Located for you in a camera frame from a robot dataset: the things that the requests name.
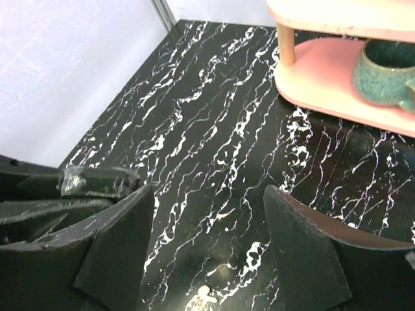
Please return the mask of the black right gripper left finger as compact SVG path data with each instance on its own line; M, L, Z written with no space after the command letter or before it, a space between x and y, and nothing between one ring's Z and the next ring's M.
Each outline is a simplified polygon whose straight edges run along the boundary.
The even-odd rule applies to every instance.
M154 192L144 185L34 242L1 247L2 310L135 310Z

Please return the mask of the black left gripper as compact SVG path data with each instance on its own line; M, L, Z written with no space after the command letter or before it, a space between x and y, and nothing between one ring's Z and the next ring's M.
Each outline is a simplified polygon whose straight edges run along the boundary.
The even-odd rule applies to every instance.
M113 205L106 198L63 197L59 175L47 168L1 156L1 242L34 242Z

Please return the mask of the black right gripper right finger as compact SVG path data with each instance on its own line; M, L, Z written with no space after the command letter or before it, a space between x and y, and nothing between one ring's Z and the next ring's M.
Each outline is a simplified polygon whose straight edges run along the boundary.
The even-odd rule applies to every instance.
M414 309L414 245L354 229L273 185L263 200L284 310Z

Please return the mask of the black earbud charging case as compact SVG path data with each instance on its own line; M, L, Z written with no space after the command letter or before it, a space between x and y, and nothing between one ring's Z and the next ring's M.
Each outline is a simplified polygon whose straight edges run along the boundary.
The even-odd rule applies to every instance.
M122 199L139 188L139 174L126 168L70 166L59 173L56 188L64 196Z

